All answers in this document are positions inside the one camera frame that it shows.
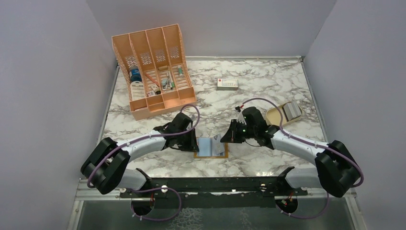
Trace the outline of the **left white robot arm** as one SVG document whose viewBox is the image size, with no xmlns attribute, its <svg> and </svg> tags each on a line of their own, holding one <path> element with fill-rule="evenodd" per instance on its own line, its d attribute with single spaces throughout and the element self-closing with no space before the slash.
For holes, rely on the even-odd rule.
<svg viewBox="0 0 406 230">
<path fill-rule="evenodd" d="M 115 188 L 125 188 L 140 197 L 146 196 L 150 192 L 150 177 L 140 169 L 128 169 L 128 163 L 174 146 L 182 151 L 197 151 L 196 126 L 197 122 L 180 112 L 171 122 L 137 138 L 124 141 L 104 138 L 85 160 L 80 172 L 88 179 L 88 188 L 95 188 L 102 195 Z"/>
</svg>

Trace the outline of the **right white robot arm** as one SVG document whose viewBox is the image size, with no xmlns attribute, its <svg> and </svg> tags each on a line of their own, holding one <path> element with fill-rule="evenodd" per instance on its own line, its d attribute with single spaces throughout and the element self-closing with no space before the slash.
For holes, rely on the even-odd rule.
<svg viewBox="0 0 406 230">
<path fill-rule="evenodd" d="M 222 143 L 243 143 L 254 139 L 261 147 L 280 150 L 313 165 L 293 168 L 276 182 L 277 191 L 288 195 L 295 188 L 322 188 L 334 197 L 342 197 L 356 182 L 362 181 L 361 170 L 346 146 L 340 141 L 317 142 L 292 135 L 280 126 L 266 122 L 256 107 L 242 110 L 232 119 L 221 137 Z"/>
</svg>

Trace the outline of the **stack of grey cards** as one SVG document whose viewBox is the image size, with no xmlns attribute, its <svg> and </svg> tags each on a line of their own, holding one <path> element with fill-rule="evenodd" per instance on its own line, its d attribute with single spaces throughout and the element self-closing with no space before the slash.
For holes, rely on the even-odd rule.
<svg viewBox="0 0 406 230">
<path fill-rule="evenodd" d="M 295 101 L 286 103 L 282 109 L 287 122 L 299 118 L 302 115 L 302 110 Z"/>
</svg>

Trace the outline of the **yellow leather card holder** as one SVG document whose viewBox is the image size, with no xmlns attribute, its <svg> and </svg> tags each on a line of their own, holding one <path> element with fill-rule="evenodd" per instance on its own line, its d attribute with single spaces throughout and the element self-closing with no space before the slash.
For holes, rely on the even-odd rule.
<svg viewBox="0 0 406 230">
<path fill-rule="evenodd" d="M 194 153 L 195 159 L 227 159 L 228 158 L 228 145 L 224 143 L 225 152 L 224 156 L 212 156 L 212 138 L 197 138 L 197 145 L 199 150 Z"/>
</svg>

